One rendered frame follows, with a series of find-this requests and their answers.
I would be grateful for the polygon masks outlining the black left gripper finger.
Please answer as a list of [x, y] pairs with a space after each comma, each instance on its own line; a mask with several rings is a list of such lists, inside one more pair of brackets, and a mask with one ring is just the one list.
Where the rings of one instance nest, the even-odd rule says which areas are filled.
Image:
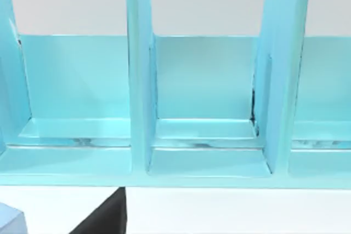
[[119, 187], [69, 234], [126, 234], [126, 189]]

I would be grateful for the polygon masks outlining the pale blue book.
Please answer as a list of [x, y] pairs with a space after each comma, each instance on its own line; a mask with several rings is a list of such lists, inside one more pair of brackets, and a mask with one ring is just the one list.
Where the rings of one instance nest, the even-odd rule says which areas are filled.
[[0, 203], [0, 234], [28, 234], [24, 212]]

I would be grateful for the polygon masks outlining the light blue rack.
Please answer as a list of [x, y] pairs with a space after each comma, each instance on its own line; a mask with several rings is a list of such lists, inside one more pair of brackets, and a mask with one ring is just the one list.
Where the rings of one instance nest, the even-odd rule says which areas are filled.
[[351, 190], [351, 36], [264, 0], [257, 36], [23, 35], [0, 0], [0, 185]]

